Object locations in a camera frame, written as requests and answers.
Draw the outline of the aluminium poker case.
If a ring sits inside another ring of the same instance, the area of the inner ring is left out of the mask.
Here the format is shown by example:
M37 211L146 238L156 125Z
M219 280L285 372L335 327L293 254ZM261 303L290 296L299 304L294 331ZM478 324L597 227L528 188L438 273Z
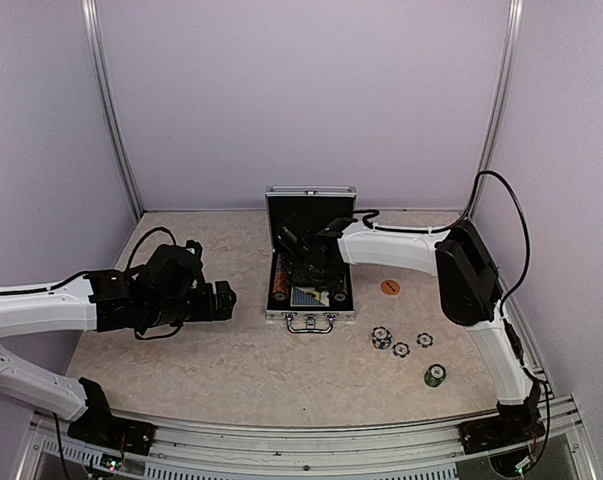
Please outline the aluminium poker case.
M351 186L268 186L271 265L265 315L298 335L326 335L355 316L338 240L355 223Z

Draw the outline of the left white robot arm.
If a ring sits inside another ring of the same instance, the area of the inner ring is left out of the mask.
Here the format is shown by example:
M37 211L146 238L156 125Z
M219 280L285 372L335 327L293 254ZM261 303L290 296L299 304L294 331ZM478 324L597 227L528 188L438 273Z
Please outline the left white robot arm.
M198 243L161 245L150 259L120 271L79 272L57 284L0 288L0 394L75 422L102 445L121 434L96 382L55 374L26 361L2 340L56 331L148 330L226 321L237 295L226 281L209 283Z

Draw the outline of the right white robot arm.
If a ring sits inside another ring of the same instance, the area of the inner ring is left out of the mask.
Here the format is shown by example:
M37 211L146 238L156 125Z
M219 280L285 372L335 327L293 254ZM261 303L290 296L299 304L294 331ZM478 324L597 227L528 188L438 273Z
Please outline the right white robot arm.
M532 424L541 386L505 306L495 262L471 221L443 227L400 228L375 222L376 210L359 210L317 228L295 214L275 232L305 283L331 288L347 265L380 265L429 274L438 281L444 316L470 335L492 377L497 407L492 433L516 442Z

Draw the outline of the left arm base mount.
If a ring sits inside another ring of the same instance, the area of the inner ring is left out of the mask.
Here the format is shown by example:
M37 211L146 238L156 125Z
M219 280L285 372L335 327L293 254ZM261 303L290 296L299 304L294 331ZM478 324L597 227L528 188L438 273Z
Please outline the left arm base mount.
M115 416L98 383L84 377L78 382L86 394L86 410L70 422L68 436L119 452L148 456L156 426Z

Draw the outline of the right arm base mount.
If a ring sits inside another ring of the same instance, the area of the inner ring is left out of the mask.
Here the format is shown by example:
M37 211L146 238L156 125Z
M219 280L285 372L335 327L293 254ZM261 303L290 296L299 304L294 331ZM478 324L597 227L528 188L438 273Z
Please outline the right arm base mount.
M466 455L543 437L546 428L538 409L541 383L534 382L520 405L497 404L497 415L463 422L458 431Z

